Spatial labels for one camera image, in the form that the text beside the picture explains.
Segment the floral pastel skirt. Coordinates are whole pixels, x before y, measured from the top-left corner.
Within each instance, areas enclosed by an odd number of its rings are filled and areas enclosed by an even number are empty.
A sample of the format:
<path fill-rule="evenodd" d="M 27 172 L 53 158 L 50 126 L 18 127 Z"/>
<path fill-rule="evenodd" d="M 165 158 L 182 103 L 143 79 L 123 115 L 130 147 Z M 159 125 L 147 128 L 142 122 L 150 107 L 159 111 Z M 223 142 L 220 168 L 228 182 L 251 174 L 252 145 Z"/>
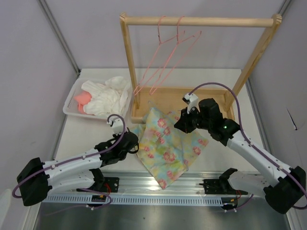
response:
<path fill-rule="evenodd" d="M 175 123 L 179 120 L 178 113 L 167 114 Z M 143 117 L 143 122 L 130 129 L 139 139 L 137 157 L 160 187 L 166 189 L 186 172 L 180 155 L 178 129 L 154 108 Z M 190 167 L 204 153 L 208 140 L 197 131 L 189 134 L 178 131 L 183 136 L 185 162 Z"/>

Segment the blue wire hanger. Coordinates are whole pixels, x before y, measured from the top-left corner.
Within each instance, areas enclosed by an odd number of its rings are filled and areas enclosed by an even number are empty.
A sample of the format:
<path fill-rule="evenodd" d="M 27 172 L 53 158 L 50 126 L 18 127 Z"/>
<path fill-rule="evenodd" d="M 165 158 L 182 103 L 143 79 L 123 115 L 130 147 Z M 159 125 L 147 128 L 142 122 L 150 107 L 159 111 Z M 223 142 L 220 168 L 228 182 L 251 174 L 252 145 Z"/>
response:
<path fill-rule="evenodd" d="M 154 102 L 152 102 L 151 100 L 149 100 L 149 101 L 148 101 L 148 105 L 150 106 L 150 108 L 154 108 L 155 110 L 157 110 L 158 112 L 160 112 L 162 115 L 166 116 L 166 117 L 170 120 L 170 122 L 171 122 L 171 124 L 172 124 L 172 127 L 174 127 L 174 124 L 175 124 L 174 120 L 173 120 L 168 114 L 165 114 L 164 112 L 162 112 L 162 111 L 157 107 L 157 105 L 156 105 Z M 178 130 L 177 130 L 176 132 L 177 132 L 177 135 L 179 136 L 180 152 L 181 152 L 180 155 L 181 155 L 181 158 L 182 158 L 182 163 L 185 165 L 186 171 L 188 171 L 188 170 L 189 170 L 189 165 L 188 165 L 187 162 L 185 162 L 185 157 L 184 157 L 183 136 L 182 136 L 182 134 L 179 133 Z"/>

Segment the white plastic basket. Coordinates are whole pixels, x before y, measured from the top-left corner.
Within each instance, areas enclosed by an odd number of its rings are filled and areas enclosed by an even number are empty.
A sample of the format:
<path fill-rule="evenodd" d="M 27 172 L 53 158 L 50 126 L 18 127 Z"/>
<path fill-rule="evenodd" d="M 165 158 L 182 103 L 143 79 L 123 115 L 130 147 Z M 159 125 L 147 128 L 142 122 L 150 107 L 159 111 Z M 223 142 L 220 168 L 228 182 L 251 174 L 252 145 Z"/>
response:
<path fill-rule="evenodd" d="M 99 79 L 93 79 L 93 78 L 80 78 L 78 79 L 70 93 L 69 96 L 67 97 L 64 107 L 63 107 L 63 112 L 67 115 L 72 115 L 72 116 L 77 116 L 77 117 L 83 117 L 83 118 L 92 118 L 92 119 L 107 119 L 108 116 L 95 116 L 95 115 L 88 115 L 88 114 L 81 114 L 78 111 L 78 103 L 74 100 L 74 96 L 80 94 L 83 90 L 81 89 L 81 86 L 83 83 L 85 83 L 86 81 L 93 81 L 94 83 L 102 83 L 104 84 L 106 80 L 99 80 Z M 130 106 L 130 101 L 131 101 L 131 97 L 132 97 L 132 86 L 131 86 L 131 82 L 130 80 L 128 80 L 128 82 L 130 83 L 130 90 L 129 90 L 129 95 L 128 95 L 128 100 L 124 106 L 124 110 L 123 110 L 123 114 L 120 115 L 122 117 L 125 117 L 129 106 Z"/>

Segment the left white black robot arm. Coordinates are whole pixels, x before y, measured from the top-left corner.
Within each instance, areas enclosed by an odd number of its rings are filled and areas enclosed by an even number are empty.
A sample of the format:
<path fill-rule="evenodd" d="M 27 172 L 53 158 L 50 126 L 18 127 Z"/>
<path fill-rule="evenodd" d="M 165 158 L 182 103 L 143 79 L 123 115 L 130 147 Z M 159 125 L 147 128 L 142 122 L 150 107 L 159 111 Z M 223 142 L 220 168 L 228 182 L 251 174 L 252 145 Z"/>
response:
<path fill-rule="evenodd" d="M 32 206 L 52 193 L 69 190 L 100 192 L 105 182 L 100 169 L 137 153 L 138 147 L 137 135 L 126 131 L 76 157 L 46 162 L 31 159 L 17 176 L 23 205 Z"/>

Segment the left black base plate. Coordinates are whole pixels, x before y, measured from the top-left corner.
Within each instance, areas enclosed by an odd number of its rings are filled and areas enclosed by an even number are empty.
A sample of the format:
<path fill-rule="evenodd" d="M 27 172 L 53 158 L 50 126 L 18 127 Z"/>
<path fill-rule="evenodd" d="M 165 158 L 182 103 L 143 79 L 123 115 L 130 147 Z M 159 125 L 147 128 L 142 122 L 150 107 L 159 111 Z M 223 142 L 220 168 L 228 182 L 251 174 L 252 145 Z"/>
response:
<path fill-rule="evenodd" d="M 119 188 L 119 178 L 105 177 L 103 183 L 98 183 L 98 185 L 95 185 L 94 179 L 84 177 L 78 180 L 76 190 L 78 192 L 83 192 L 82 188 L 103 193 L 117 193 Z"/>

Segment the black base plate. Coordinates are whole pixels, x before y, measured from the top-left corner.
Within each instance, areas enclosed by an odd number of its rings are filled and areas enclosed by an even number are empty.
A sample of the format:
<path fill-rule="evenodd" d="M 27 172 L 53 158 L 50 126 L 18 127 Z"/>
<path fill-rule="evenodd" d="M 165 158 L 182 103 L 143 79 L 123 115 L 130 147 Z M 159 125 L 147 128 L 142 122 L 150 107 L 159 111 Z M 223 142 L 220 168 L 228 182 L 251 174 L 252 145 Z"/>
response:
<path fill-rule="evenodd" d="M 221 181 L 219 179 L 204 179 L 202 183 L 199 183 L 204 188 L 205 194 L 207 195 L 247 195 L 248 192 L 233 189 L 228 181 Z"/>
<path fill-rule="evenodd" d="M 83 192 L 82 188 L 103 193 L 117 193 L 119 188 L 119 178 L 105 177 L 103 183 L 98 183 L 98 185 L 95 185 L 94 179 L 84 177 L 78 180 L 76 190 L 78 192 Z"/>

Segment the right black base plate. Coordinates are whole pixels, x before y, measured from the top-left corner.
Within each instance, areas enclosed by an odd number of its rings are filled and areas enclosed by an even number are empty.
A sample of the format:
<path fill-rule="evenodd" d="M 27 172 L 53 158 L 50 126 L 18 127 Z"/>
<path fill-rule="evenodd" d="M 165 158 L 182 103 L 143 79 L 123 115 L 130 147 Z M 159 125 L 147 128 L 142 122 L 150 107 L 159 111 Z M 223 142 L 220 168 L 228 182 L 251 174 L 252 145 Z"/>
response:
<path fill-rule="evenodd" d="M 248 192 L 233 189 L 228 181 L 221 181 L 219 179 L 204 179 L 202 183 L 199 183 L 204 188 L 205 194 L 207 195 L 247 195 Z"/>

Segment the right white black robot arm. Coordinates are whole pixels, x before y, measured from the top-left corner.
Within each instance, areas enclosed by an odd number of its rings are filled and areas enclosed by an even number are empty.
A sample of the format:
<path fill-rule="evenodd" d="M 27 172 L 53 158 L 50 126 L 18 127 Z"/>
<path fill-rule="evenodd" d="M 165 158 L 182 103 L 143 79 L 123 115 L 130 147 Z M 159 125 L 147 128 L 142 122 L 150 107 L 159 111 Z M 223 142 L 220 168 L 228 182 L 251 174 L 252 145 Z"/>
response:
<path fill-rule="evenodd" d="M 213 98 L 199 101 L 196 95 L 186 94 L 182 100 L 187 107 L 181 110 L 180 119 L 174 125 L 176 129 L 184 133 L 207 130 L 214 140 L 238 153 L 261 173 L 258 177 L 228 169 L 220 176 L 222 192 L 243 190 L 260 196 L 280 214 L 294 208 L 295 203 L 307 194 L 306 172 L 299 166 L 292 168 L 257 147 L 240 124 L 223 117 Z"/>

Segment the pink garment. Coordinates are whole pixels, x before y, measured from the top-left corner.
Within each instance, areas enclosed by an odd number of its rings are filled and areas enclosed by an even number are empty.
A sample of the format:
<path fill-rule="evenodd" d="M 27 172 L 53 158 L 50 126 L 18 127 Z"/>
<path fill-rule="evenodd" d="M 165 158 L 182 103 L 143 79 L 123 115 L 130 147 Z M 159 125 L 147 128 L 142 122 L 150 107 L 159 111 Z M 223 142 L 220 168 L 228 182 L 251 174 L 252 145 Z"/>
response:
<path fill-rule="evenodd" d="M 91 101 L 91 94 L 87 91 L 82 91 L 80 94 L 74 96 L 74 100 L 78 103 L 78 111 L 81 114 L 86 114 L 83 107 Z"/>

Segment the white crumpled garment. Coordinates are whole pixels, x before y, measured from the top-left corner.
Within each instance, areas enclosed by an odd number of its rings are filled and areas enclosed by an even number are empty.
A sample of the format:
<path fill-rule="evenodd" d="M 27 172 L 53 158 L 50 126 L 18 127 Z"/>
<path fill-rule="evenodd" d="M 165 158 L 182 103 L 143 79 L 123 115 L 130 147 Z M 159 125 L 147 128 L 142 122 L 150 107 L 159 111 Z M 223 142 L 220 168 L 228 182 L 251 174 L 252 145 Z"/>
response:
<path fill-rule="evenodd" d="M 110 78 L 102 83 L 86 81 L 81 89 L 90 94 L 91 99 L 83 105 L 83 111 L 88 115 L 108 116 L 122 115 L 128 100 L 130 83 L 122 76 Z"/>

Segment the wooden hanger rack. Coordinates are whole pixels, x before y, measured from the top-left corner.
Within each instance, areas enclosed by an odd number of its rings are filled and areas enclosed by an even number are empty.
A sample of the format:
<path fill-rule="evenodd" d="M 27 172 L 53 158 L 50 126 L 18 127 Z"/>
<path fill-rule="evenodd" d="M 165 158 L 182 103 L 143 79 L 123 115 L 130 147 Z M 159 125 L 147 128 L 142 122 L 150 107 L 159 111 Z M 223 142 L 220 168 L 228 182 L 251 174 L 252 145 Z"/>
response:
<path fill-rule="evenodd" d="M 282 23 L 282 16 L 280 14 L 274 14 L 270 19 L 268 18 L 219 18 L 219 17 L 132 17 L 122 12 L 119 16 L 120 26 L 125 46 L 125 52 L 127 56 L 128 68 L 130 73 L 130 79 L 133 88 L 134 102 L 132 107 L 131 120 L 133 123 L 141 123 L 141 118 L 150 110 L 149 104 L 157 105 L 163 112 L 169 112 L 171 109 L 180 109 L 185 103 L 182 97 L 185 93 L 192 90 L 180 80 L 171 84 L 165 85 L 164 82 L 172 74 L 176 66 L 170 68 L 169 72 L 164 78 L 161 75 L 164 73 L 170 59 L 177 50 L 173 48 L 169 57 L 165 61 L 164 65 L 157 68 L 155 72 L 146 78 L 146 74 L 151 70 L 148 66 L 143 73 L 140 80 L 137 80 L 136 70 L 134 65 L 134 58 L 132 53 L 131 39 L 129 26 L 206 26 L 206 27 L 251 27 L 251 28 L 264 28 L 262 36 L 258 40 L 252 54 L 246 62 L 243 70 L 237 78 L 237 81 L 232 88 L 232 91 L 227 89 L 207 87 L 200 87 L 196 90 L 201 99 L 213 98 L 217 100 L 217 103 L 222 111 L 222 114 L 227 118 L 234 118 L 233 103 L 235 96 L 237 96 L 252 71 L 256 67 L 267 46 L 274 37 L 276 31 Z"/>

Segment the aluminium mounting rail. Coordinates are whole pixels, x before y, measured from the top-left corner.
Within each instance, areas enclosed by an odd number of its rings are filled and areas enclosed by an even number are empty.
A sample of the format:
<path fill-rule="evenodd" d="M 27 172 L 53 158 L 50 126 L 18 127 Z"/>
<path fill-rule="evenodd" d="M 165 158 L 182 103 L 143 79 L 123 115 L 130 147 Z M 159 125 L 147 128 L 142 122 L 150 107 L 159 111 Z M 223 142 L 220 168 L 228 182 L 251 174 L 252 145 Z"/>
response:
<path fill-rule="evenodd" d="M 114 194 L 157 196 L 205 195 L 204 188 L 199 183 L 202 183 L 204 179 L 220 179 L 234 171 L 234 168 L 230 168 L 225 172 L 185 172 L 166 189 L 162 189 L 148 172 L 112 172 L 92 169 L 77 172 L 73 175 L 61 176 L 58 179 L 53 179 L 48 175 L 47 182 L 36 186 L 35 192 L 36 195 L 41 195 L 43 199 L 46 199 L 47 196 L 53 194 L 78 192 L 76 190 L 78 180 L 84 177 L 94 179 L 95 185 L 103 183 L 105 177 L 118 177 L 119 188 L 118 192 Z M 86 188 L 82 188 L 82 190 L 83 192 L 95 192 Z"/>

